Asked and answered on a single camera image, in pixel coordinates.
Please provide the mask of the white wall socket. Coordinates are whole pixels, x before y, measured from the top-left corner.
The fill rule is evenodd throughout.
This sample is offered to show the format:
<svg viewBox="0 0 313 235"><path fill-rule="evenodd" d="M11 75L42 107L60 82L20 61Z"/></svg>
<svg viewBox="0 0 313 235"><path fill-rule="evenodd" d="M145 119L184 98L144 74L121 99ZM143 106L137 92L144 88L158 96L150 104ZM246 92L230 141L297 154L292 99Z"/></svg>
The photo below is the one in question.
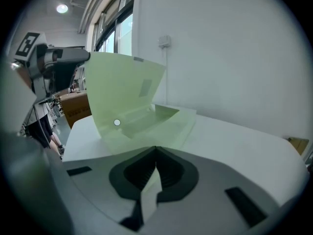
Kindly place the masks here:
<svg viewBox="0 0 313 235"><path fill-rule="evenodd" d="M171 37L169 35L160 36L158 39L158 46L163 49L171 46Z"/></svg>

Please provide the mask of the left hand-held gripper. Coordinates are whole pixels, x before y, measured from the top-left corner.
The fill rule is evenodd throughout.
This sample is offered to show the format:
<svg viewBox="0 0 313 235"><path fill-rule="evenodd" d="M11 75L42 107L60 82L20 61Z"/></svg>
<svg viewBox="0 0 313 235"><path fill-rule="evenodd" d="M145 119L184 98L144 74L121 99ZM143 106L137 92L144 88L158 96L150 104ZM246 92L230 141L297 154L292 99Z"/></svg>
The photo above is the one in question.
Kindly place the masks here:
<svg viewBox="0 0 313 235"><path fill-rule="evenodd" d="M49 47L45 34L28 32L14 53L14 59L29 71L32 92L37 102L68 89L73 81L74 65L90 59L84 49Z"/></svg>

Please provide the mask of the leaning cardboard sheet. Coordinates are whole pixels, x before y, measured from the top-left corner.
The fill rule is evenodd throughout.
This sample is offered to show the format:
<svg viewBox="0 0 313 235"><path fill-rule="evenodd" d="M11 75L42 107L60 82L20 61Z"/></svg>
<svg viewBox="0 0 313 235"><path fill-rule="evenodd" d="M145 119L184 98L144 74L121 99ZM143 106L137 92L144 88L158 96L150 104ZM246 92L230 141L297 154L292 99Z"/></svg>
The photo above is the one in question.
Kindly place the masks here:
<svg viewBox="0 0 313 235"><path fill-rule="evenodd" d="M309 140L308 139L302 139L302 138L295 138L295 137L289 137L287 138L288 142L291 143L291 145L296 149L296 151L299 153L299 155L303 155Z"/></svg>

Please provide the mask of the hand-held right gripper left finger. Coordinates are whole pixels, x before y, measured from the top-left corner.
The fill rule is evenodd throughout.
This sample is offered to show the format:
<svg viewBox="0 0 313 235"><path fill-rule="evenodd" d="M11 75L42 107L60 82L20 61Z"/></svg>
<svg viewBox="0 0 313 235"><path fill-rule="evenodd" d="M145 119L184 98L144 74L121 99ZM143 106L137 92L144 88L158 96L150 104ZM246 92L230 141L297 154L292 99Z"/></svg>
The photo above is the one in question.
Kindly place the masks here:
<svg viewBox="0 0 313 235"><path fill-rule="evenodd" d="M156 212L156 163L142 158L149 147L65 162L80 192L110 221L139 230Z"/></svg>

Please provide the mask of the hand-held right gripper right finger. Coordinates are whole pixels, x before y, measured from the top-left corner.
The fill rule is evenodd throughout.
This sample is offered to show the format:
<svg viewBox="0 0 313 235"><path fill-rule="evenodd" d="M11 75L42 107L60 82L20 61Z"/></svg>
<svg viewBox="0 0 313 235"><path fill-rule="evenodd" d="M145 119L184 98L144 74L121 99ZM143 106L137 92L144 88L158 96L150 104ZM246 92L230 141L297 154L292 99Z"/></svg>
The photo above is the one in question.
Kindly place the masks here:
<svg viewBox="0 0 313 235"><path fill-rule="evenodd" d="M239 188L266 215L279 209L263 188L226 164L187 152L171 150L199 172L196 187L182 200L160 203L151 217L151 235L238 235L245 222L226 194Z"/></svg>

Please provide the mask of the person's left forearm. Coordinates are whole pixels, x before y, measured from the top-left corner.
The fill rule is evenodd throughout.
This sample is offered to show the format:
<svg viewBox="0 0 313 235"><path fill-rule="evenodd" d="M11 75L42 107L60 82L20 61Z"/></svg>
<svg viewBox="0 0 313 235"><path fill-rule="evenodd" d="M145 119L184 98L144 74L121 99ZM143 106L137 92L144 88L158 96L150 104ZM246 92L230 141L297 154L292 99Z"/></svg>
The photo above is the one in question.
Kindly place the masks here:
<svg viewBox="0 0 313 235"><path fill-rule="evenodd" d="M29 71L24 66L19 66L15 69L16 73L20 76L20 78L25 82L27 87L32 90L32 80L29 76Z"/></svg>

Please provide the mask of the long cardboard box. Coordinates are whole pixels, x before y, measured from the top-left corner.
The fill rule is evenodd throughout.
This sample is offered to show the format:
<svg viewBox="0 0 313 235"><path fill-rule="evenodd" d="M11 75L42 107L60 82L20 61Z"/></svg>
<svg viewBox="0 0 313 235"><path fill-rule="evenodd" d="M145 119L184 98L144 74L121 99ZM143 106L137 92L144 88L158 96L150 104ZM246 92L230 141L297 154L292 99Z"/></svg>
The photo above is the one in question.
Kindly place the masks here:
<svg viewBox="0 0 313 235"><path fill-rule="evenodd" d="M60 100L64 115L71 129L78 120L91 116L87 92L65 94L60 97Z"/></svg>

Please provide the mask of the light green folder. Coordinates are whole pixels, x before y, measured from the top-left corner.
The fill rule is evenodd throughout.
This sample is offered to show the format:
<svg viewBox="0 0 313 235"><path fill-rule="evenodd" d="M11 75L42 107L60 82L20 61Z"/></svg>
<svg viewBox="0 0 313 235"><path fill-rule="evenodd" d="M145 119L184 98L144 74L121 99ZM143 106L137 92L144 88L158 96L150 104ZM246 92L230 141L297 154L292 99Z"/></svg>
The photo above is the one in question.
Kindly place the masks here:
<svg viewBox="0 0 313 235"><path fill-rule="evenodd" d="M159 203L183 199L198 170L171 152L181 148L196 112L152 103L165 67L138 57L92 52L85 62L89 106L105 148L113 155L139 150L117 164L109 180L118 195L135 201L122 224L138 230Z"/></svg>

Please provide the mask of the person's white sweatshirt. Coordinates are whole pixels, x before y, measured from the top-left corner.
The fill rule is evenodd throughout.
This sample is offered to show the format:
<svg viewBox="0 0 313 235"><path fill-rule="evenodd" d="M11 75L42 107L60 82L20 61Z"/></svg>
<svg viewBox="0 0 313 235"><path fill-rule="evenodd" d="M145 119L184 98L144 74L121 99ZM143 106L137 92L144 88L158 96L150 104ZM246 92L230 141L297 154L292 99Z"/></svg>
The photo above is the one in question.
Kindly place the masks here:
<svg viewBox="0 0 313 235"><path fill-rule="evenodd" d="M0 134L20 131L36 96L8 63L0 65Z"/></svg>

